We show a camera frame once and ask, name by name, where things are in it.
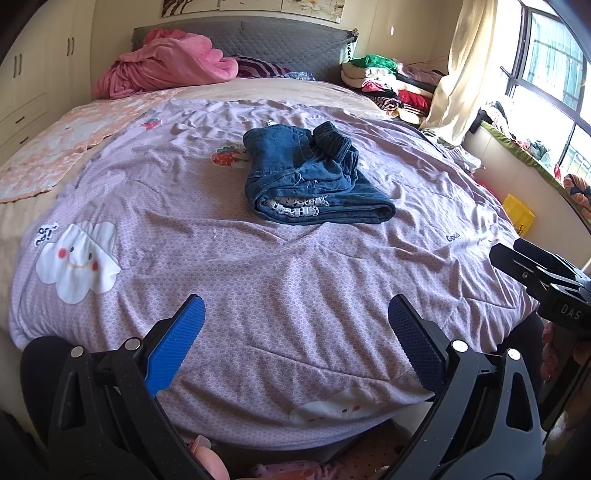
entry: pink fleece blanket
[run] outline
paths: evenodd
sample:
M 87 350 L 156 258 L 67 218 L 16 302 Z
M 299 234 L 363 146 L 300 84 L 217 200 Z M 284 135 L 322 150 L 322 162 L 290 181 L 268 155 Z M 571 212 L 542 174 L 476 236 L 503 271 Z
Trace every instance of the pink fleece blanket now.
M 203 35 L 181 30 L 150 30 L 144 46 L 124 53 L 94 84 L 95 98 L 123 98 L 139 92 L 209 85 L 232 80 L 238 74 L 233 58 Z

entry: striped pillow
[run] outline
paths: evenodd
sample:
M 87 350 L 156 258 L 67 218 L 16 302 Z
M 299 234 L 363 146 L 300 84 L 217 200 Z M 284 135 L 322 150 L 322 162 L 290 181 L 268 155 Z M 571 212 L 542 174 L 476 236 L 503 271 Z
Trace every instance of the striped pillow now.
M 234 57 L 238 62 L 238 77 L 247 79 L 262 79 L 280 77 L 289 73 L 291 70 L 271 63 L 270 61 L 263 61 L 259 59 L 252 59 L 250 57 Z

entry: white cloud applique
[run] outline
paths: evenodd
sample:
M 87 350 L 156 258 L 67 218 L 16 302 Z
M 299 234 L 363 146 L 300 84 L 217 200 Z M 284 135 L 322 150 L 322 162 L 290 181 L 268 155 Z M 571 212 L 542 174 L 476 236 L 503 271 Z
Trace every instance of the white cloud applique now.
M 368 390 L 350 387 L 331 395 L 326 400 L 316 400 L 294 408 L 290 412 L 290 430 L 308 429 L 319 425 L 345 423 L 379 413 L 387 402 L 378 401 Z
M 39 280 L 56 284 L 57 296 L 69 304 L 84 299 L 89 290 L 113 288 L 121 271 L 112 256 L 117 229 L 110 222 L 71 224 L 55 244 L 45 244 L 35 270 Z

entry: drawer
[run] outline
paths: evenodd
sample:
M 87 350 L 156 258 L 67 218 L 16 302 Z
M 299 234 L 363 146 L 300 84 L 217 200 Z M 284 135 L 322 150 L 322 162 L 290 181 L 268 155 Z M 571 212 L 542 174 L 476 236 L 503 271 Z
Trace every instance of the drawer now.
M 0 122 L 0 145 L 46 112 L 47 95 L 45 93 L 13 111 Z
M 45 130 L 49 125 L 49 114 L 44 113 L 9 138 L 7 142 L 0 146 L 0 167 L 4 165 L 19 148 L 28 143 L 29 140 L 34 138 L 38 133 Z

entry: white wardrobe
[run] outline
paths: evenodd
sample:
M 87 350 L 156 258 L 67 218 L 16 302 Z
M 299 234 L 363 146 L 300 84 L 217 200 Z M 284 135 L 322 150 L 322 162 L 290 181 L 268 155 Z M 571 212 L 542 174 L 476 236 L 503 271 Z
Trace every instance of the white wardrobe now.
M 0 65 L 0 166 L 71 108 L 90 102 L 95 0 L 47 0 Z

